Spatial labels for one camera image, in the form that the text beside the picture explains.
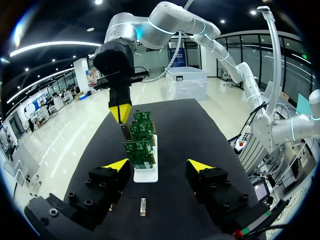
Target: black table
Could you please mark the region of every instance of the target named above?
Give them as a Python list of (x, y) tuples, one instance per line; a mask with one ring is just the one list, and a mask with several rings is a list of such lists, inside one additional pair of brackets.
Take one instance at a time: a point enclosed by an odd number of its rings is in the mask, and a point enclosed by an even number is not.
[[(134, 170), (116, 205), (94, 234), (99, 239), (163, 240), (203, 239), (220, 233), (185, 177), (187, 159), (221, 166), (228, 179), (249, 194), (251, 206), (258, 203), (254, 188), (238, 157), (214, 121), (194, 99), (164, 101), (132, 107), (151, 111), (158, 135), (158, 182), (135, 183)], [(106, 116), (86, 147), (64, 197), (77, 190), (95, 166), (105, 166), (127, 158), (120, 126)], [(140, 199), (146, 198), (146, 216), (140, 216)]]

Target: screen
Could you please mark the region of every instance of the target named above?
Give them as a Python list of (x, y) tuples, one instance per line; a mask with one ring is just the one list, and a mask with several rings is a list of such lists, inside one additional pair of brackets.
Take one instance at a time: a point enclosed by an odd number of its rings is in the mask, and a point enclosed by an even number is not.
[(255, 185), (254, 190), (255, 190), (255, 195), (258, 198), (258, 201), (260, 201), (261, 199), (263, 199), (265, 196), (268, 195), (268, 192), (263, 182), (260, 182), (257, 185)]

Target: circuit board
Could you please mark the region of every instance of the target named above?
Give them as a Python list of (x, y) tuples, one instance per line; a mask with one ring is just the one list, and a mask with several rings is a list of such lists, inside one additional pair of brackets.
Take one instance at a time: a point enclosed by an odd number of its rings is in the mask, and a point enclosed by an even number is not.
[(152, 169), (156, 164), (148, 141), (125, 142), (123, 145), (135, 169)]
[(152, 119), (150, 118), (150, 111), (136, 112), (133, 114), (134, 120), (137, 124), (150, 123)]
[(148, 141), (150, 146), (154, 146), (155, 138), (153, 134), (156, 133), (155, 123), (146, 122), (146, 123), (136, 123), (129, 126), (131, 135), (135, 142), (138, 141)]

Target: white board holder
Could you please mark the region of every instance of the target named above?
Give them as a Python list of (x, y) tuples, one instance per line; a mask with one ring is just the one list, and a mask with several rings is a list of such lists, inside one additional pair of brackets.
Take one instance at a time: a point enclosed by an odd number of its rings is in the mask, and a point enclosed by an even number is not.
[(155, 164), (153, 168), (134, 169), (133, 181), (135, 183), (156, 183), (158, 182), (158, 136), (154, 136), (155, 146), (152, 147)]

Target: ceiling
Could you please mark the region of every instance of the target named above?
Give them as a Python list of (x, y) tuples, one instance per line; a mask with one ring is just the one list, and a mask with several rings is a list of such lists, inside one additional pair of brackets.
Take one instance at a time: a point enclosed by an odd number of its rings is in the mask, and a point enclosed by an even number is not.
[[(51, 41), (81, 41), (102, 44), (111, 18), (121, 12), (147, 17), (160, 0), (47, 0), (35, 6), (30, 25), (20, 41), (19, 48)], [(170, 0), (184, 6), (187, 0)], [(264, 5), (261, 0), (194, 0), (189, 11), (214, 23), (221, 34), (268, 29), (261, 14), (252, 16), (250, 10)], [(278, 31), (297, 34), (293, 28), (278, 18), (274, 11)], [(58, 45), (33, 49), (9, 58), (1, 76), (2, 108), (6, 113), (12, 105), (6, 101), (19, 90), (53, 73), (70, 68), (78, 58), (88, 57), (94, 46)], [(24, 94), (14, 101), (18, 102)]]

